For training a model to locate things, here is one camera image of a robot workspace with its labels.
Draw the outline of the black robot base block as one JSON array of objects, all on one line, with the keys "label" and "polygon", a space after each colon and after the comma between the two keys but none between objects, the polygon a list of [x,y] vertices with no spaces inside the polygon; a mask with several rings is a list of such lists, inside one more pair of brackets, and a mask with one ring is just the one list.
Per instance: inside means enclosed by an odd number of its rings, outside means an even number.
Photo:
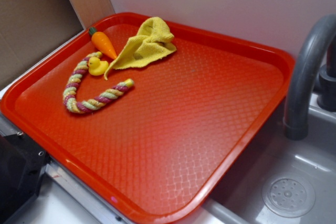
[{"label": "black robot base block", "polygon": [[35,201],[49,156],[26,134],[1,136],[1,223]]}]

